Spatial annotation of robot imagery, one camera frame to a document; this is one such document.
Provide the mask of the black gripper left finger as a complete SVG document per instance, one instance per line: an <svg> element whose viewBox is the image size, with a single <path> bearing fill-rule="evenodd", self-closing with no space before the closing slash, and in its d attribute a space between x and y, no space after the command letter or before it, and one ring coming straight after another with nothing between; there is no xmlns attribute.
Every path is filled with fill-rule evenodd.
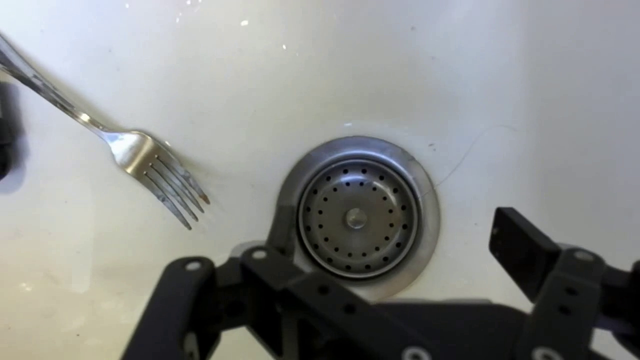
<svg viewBox="0 0 640 360"><path fill-rule="evenodd" d="M295 264L297 210L277 213L267 243L225 264L171 263L123 360L210 360L222 334L246 329L277 360L434 360L400 306L371 304L323 273Z"/></svg>

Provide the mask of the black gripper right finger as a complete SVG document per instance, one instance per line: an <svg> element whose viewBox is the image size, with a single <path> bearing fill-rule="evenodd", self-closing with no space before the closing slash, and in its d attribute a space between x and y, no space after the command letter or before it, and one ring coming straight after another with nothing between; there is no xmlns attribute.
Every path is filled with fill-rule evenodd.
<svg viewBox="0 0 640 360"><path fill-rule="evenodd" d="M490 254L532 303L518 360L607 360L592 349L607 331L640 359L640 263L610 267L592 250L559 245L516 209L499 209Z"/></svg>

